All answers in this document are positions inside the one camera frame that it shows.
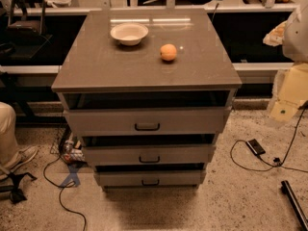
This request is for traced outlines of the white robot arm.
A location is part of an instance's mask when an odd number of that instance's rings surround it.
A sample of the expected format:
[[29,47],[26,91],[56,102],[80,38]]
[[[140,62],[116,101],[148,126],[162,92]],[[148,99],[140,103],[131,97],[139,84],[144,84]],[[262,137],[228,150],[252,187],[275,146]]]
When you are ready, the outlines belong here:
[[294,62],[281,75],[269,107],[271,118],[287,122],[308,102],[308,0],[301,0],[286,21],[266,34],[263,43],[281,45],[283,55]]

